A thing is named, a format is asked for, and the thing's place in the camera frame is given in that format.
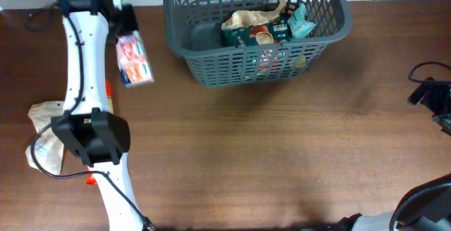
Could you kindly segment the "beige paper pouch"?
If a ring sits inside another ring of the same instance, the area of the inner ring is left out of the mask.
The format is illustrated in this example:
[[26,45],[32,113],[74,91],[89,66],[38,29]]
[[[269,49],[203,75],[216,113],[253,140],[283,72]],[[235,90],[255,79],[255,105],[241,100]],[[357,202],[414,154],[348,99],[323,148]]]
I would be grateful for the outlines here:
[[240,28],[264,25],[279,19],[280,12],[285,8],[286,0],[278,0],[278,6],[272,11],[239,10],[232,13],[222,25],[222,30],[236,30]]

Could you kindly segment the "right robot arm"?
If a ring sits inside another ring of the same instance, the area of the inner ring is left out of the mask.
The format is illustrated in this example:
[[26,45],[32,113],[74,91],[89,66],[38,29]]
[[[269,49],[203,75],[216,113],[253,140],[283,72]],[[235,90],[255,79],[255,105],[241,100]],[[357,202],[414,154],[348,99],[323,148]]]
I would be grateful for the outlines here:
[[[419,86],[408,97],[412,105],[428,108],[441,131],[450,134],[450,83],[432,77],[418,81]],[[360,213],[342,218],[328,230],[449,230],[450,175],[426,182],[409,190],[392,212],[377,216]]]

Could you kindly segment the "San Remo spaghetti packet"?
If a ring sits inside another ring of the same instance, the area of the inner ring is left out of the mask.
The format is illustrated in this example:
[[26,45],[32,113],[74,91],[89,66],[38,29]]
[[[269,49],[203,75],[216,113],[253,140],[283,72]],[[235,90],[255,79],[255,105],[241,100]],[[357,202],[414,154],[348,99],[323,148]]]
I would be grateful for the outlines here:
[[[106,86],[106,97],[109,102],[109,107],[111,109],[111,112],[114,113],[113,110],[113,100],[112,100],[112,91],[111,91],[111,83],[109,80],[105,80],[105,86]],[[97,185],[97,181],[94,179],[93,175],[88,175],[87,179],[85,181],[86,185]]]

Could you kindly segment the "dark grey plastic basket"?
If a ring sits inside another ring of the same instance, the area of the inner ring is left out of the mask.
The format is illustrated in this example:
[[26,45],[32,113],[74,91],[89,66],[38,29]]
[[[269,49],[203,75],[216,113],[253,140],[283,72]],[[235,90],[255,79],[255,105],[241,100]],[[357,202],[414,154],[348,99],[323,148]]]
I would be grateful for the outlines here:
[[163,0],[166,41],[205,87],[243,85],[299,77],[331,43],[351,30],[347,0],[286,0],[288,19],[300,6],[315,28],[302,39],[252,45],[245,30],[233,44],[222,24],[239,10],[272,11],[278,0]]

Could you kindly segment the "green Nescafe coffee bag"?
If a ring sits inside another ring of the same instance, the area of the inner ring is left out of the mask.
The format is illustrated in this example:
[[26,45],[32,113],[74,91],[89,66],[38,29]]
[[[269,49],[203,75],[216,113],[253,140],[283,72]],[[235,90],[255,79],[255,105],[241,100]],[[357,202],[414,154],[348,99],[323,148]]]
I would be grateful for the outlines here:
[[[292,39],[288,25],[288,17],[282,15],[275,22],[264,25],[240,28],[236,30],[223,30],[223,40],[226,46],[245,47],[264,44],[281,44]],[[245,63],[245,79],[249,80],[257,72],[257,77],[267,73],[277,73],[280,70],[282,59],[287,53],[272,49],[264,49],[258,56],[257,52],[248,55]]]

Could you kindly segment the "clear plastic pouch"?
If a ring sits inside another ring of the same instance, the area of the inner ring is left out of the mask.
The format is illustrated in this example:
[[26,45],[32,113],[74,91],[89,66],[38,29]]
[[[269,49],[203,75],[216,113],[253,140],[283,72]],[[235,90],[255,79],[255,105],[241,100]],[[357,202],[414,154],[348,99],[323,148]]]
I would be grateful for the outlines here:
[[[63,114],[64,101],[45,101],[33,104],[28,111],[28,117],[32,121],[37,132],[50,123],[51,117]],[[35,156],[43,169],[59,175],[63,164],[63,143],[48,129],[35,144]]]

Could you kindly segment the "small teal white packet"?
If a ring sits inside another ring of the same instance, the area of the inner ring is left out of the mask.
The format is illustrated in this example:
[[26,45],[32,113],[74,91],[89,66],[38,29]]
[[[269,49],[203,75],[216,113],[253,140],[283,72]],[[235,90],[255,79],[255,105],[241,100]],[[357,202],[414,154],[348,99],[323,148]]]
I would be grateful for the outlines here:
[[307,8],[304,4],[301,4],[288,18],[288,25],[293,38],[305,38],[316,27],[315,23],[306,19],[306,16]]

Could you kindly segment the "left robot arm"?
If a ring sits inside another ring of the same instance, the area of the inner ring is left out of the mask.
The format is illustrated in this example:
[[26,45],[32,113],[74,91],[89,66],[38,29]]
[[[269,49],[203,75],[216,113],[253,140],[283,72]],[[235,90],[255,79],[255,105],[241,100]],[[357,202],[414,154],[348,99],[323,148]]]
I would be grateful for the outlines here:
[[57,0],[68,45],[68,84],[52,132],[78,157],[97,183],[110,230],[154,230],[139,209],[128,173],[130,128],[113,113],[107,97],[105,49],[136,37],[132,5],[122,0]]

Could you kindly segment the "Kleenex tissue multipack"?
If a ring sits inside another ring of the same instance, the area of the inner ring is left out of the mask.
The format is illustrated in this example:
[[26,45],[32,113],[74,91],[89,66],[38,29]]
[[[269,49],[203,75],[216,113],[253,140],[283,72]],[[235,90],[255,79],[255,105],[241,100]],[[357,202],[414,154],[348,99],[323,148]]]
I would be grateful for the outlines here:
[[138,30],[118,37],[116,55],[119,73],[125,87],[154,82],[152,68]]

